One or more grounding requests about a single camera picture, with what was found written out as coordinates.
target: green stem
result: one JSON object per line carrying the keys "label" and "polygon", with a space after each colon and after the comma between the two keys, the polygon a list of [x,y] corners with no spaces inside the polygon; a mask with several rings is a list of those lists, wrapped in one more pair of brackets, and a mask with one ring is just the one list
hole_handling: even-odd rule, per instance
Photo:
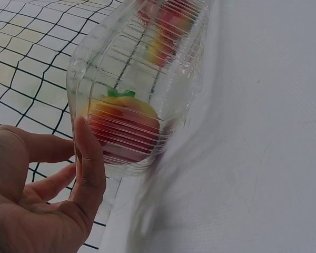
{"label": "green stem", "polygon": [[120,97],[120,96],[135,97],[136,93],[134,91],[129,91],[129,90],[126,90],[125,92],[120,93],[116,89],[108,89],[107,95],[108,96],[113,96],[113,97]]}

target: clear plastic clamshell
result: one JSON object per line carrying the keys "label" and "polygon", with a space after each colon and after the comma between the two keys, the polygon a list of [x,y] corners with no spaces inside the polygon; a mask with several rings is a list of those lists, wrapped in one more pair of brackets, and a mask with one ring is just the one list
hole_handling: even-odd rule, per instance
{"label": "clear plastic clamshell", "polygon": [[86,117],[108,176],[141,174],[166,149],[201,87],[209,11],[200,0],[126,0],[77,47],[72,123]]}

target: white backdrop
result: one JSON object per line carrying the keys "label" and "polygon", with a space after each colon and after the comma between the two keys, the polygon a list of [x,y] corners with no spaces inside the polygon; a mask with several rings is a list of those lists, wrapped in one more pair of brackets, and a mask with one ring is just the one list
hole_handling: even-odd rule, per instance
{"label": "white backdrop", "polygon": [[316,253],[316,0],[217,1],[209,36],[190,127],[118,200],[112,252]]}

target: black grid lines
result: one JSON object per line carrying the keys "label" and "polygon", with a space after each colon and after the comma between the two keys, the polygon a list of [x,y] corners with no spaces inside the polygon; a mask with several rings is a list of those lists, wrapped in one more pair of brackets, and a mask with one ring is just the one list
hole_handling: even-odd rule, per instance
{"label": "black grid lines", "polygon": [[[65,87],[68,62],[81,39],[119,3],[0,0],[0,124],[72,138]],[[31,164],[27,182],[46,178],[72,162],[57,167]],[[54,201],[66,198],[72,186]],[[96,218],[92,234],[79,252],[98,251],[106,217]]]}

